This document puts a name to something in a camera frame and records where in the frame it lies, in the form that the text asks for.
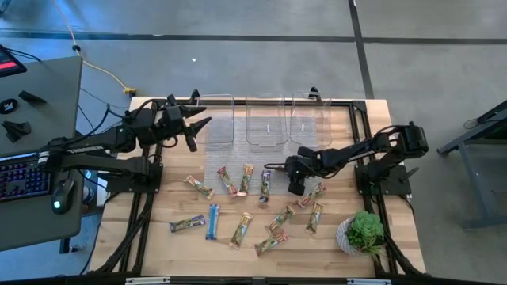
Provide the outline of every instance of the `plastic container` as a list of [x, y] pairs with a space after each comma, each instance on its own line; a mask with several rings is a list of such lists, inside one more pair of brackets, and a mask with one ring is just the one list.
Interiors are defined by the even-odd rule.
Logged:
[[253, 152], [283, 150], [288, 141], [285, 98], [258, 93], [246, 98], [246, 141]]
[[331, 99], [318, 92], [292, 95], [289, 136], [296, 147], [319, 150], [329, 146], [331, 137]]
[[188, 118], [187, 123], [206, 117], [212, 120], [197, 134], [197, 143], [206, 150], [229, 150], [234, 141], [234, 98], [230, 94], [203, 94], [195, 98], [195, 106], [206, 111]]

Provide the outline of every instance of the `keyboard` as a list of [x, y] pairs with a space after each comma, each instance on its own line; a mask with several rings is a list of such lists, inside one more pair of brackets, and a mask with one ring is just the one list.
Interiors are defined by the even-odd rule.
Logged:
[[37, 168], [36, 153], [0, 158], [0, 203], [51, 191], [51, 175]]

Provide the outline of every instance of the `wrapped snack bar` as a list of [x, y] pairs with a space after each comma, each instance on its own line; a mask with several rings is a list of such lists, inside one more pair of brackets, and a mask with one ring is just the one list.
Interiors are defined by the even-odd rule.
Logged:
[[192, 175], [188, 175], [183, 181], [189, 182], [197, 191], [199, 191], [208, 200], [211, 200], [213, 195], [215, 195], [215, 191], [213, 189], [204, 186], [204, 184], [202, 184], [196, 178], [192, 177]]
[[259, 201], [267, 203], [269, 200], [269, 187], [271, 186], [269, 182], [271, 180], [271, 170], [262, 170], [261, 179], [261, 197], [259, 197]]
[[238, 228], [236, 228], [236, 231], [234, 232], [234, 235], [232, 236], [232, 239], [229, 242], [229, 246], [232, 246], [235, 249], [239, 249], [239, 247], [241, 246], [241, 241], [245, 236], [246, 229], [248, 228], [248, 225], [250, 224], [253, 218], [254, 218], [253, 215], [243, 213], [243, 215], [241, 216], [241, 220], [239, 221]]
[[294, 214], [294, 209], [292, 209], [290, 206], [286, 206], [285, 209], [279, 213], [278, 216], [269, 225], [267, 225], [266, 229], [268, 230], [268, 233], [273, 234], [276, 232], [278, 229], [280, 229], [280, 226]]
[[188, 229], [194, 226], [202, 226], [206, 224], [206, 220], [203, 215], [198, 215], [193, 218], [187, 218], [179, 222], [170, 222], [169, 226], [171, 233], [176, 233], [179, 230]]
[[305, 229], [307, 234], [314, 235], [315, 233], [317, 233], [317, 225], [318, 222], [320, 221], [320, 214], [322, 213], [323, 210], [324, 210], [323, 205], [319, 203], [314, 203], [314, 209], [311, 212], [310, 220], [308, 221], [307, 228]]
[[250, 186], [250, 178], [254, 172], [254, 165], [245, 164], [243, 166], [243, 171], [244, 173], [243, 178], [241, 179], [241, 184], [239, 185], [238, 196], [248, 195], [248, 187]]
[[222, 177], [222, 181], [225, 184], [225, 187], [227, 187], [227, 191], [229, 191], [229, 195], [231, 196], [231, 198], [236, 197], [238, 194], [238, 189], [232, 184], [232, 181], [229, 178], [229, 174], [227, 174], [225, 166], [219, 169], [217, 173], [220, 175], [220, 177]]
[[211, 241], [216, 240], [216, 225], [219, 221], [219, 210], [220, 205], [218, 204], [209, 205], [208, 231], [206, 232], [207, 240]]
[[255, 245], [255, 252], [257, 253], [257, 256], [260, 256], [262, 253], [266, 252], [269, 249], [272, 249], [282, 241], [287, 241], [288, 239], [288, 235], [283, 230], [281, 230], [269, 237], [267, 240]]
[[313, 189], [310, 193], [308, 193], [308, 195], [304, 196], [303, 198], [295, 201], [294, 204], [297, 204], [301, 208], [305, 208], [312, 201], [315, 201], [318, 197], [324, 195], [325, 190], [326, 186], [320, 182], [318, 183], [317, 188]]

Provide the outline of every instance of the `gray floor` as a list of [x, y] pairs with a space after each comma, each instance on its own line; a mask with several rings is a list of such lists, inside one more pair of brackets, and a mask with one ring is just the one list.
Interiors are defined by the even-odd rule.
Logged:
[[[353, 36], [346, 0], [59, 2], [76, 31]], [[364, 36], [507, 38], [507, 2], [500, 0], [356, 3]], [[48, 0], [13, 1], [0, 19], [0, 29], [65, 32]], [[42, 59], [73, 55], [69, 40], [5, 38], [2, 44]], [[317, 86], [331, 97], [364, 98], [354, 43], [80, 40], [79, 44], [90, 62], [114, 71], [144, 96], [189, 95], [195, 88], [238, 95], [291, 93]], [[507, 46], [367, 44], [365, 50], [375, 98], [388, 100], [394, 123], [413, 120], [424, 127], [432, 149], [425, 157], [406, 162], [421, 167], [411, 184], [428, 273], [505, 283], [507, 226], [461, 230], [463, 221], [478, 214], [471, 186], [459, 156], [440, 158], [435, 149], [463, 133], [465, 120], [506, 99]], [[82, 86], [113, 104], [128, 104], [117, 83], [95, 70], [84, 69]], [[84, 93], [80, 102], [96, 124], [104, 105]], [[81, 115], [79, 119], [78, 129], [89, 130]], [[60, 256], [55, 242], [0, 253], [0, 280], [77, 273], [96, 229], [96, 219], [83, 222], [72, 242], [87, 248], [81, 253]]]

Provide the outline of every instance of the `succulent plant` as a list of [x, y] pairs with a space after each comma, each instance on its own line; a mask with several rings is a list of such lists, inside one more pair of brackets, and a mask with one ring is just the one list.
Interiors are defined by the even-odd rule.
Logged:
[[366, 211], [357, 212], [347, 230], [349, 244], [362, 253], [378, 254], [383, 247], [380, 217]]

